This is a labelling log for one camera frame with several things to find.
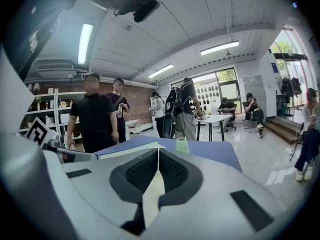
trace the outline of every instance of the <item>white tile floor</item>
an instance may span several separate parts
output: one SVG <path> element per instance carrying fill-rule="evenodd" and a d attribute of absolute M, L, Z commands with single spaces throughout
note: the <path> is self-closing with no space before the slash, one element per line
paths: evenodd
<path fill-rule="evenodd" d="M 289 161 L 290 146 L 284 140 L 265 129 L 263 138 L 258 138 L 258 132 L 254 128 L 251 133 L 244 130 L 245 123 L 242 116 L 237 116 L 234 123 L 236 130 L 229 128 L 224 133 L 225 141 L 232 144 L 237 155 L 242 171 L 245 175 L 268 189 L 285 208 L 292 203 L 301 200 L 309 188 L 308 182 L 296 182 L 294 165 L 299 157 L 301 145 L 298 145 L 292 161 Z M 218 128 L 212 130 L 212 140 L 221 141 Z M 146 136 L 158 136 L 156 130 L 144 132 Z M 200 141 L 209 140 L 208 125 L 200 129 Z"/>

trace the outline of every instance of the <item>white ceiling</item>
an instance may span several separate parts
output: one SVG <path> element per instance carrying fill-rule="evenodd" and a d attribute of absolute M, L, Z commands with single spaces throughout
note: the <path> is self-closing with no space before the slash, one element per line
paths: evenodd
<path fill-rule="evenodd" d="M 72 10 L 62 13 L 60 29 L 39 59 L 76 62 L 82 24 L 93 22 L 96 34 L 91 38 L 90 71 L 144 83 L 163 81 L 215 61 L 256 55 L 262 48 L 266 52 L 267 43 L 273 41 L 269 37 L 278 31 L 279 15 L 290 6 L 287 0 L 158 1 L 159 8 L 140 23 L 134 22 L 131 13 L 115 17 L 88 0 L 77 1 Z M 226 55 L 227 50 L 200 55 L 232 39 L 239 46 L 229 49 L 231 55 Z M 168 64 L 174 68 L 148 78 Z"/>

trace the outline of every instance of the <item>hand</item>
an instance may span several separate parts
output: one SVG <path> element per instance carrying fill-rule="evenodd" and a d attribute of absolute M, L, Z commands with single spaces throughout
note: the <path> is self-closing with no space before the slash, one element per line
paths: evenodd
<path fill-rule="evenodd" d="M 72 138 L 68 138 L 66 144 L 68 145 L 68 148 L 70 149 L 71 145 L 75 145 L 75 141 Z"/>
<path fill-rule="evenodd" d="M 114 143 L 117 143 L 119 140 L 119 133 L 117 131 L 113 131 L 111 133 L 111 137 Z"/>

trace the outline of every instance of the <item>red brick wall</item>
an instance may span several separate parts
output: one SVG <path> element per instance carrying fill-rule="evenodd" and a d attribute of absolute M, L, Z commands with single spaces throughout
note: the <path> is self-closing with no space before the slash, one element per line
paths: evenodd
<path fill-rule="evenodd" d="M 82 82 L 72 83 L 67 82 L 42 82 L 40 83 L 40 91 L 38 94 L 47 94 L 48 88 L 58 88 L 59 93 L 67 92 L 84 92 L 84 86 Z M 98 93 L 107 94 L 114 90 L 112 83 L 101 82 L 99 85 Z M 124 112 L 124 119 L 133 120 L 141 119 L 141 124 L 152 123 L 151 113 L 147 111 L 147 108 L 151 106 L 150 95 L 153 92 L 152 89 L 125 85 L 122 90 L 122 95 L 126 98 L 130 105 L 130 112 Z"/>

